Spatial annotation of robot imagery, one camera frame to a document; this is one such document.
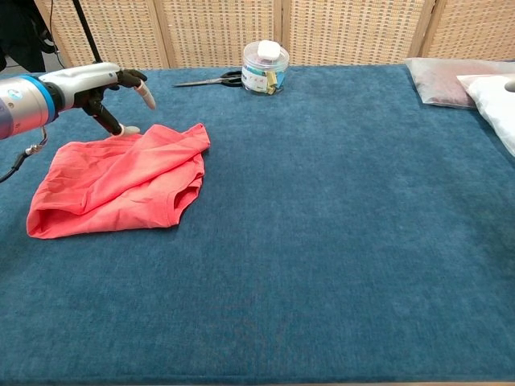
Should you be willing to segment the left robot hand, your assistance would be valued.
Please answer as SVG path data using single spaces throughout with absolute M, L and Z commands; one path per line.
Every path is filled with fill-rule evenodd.
M 83 109 L 113 136 L 138 133 L 139 128 L 121 124 L 102 104 L 108 88 L 132 88 L 150 109 L 156 108 L 155 99 L 146 86 L 147 77 L 135 69 L 120 68 L 103 62 L 49 72 L 40 79 L 55 85 L 61 93 L 63 109 Z

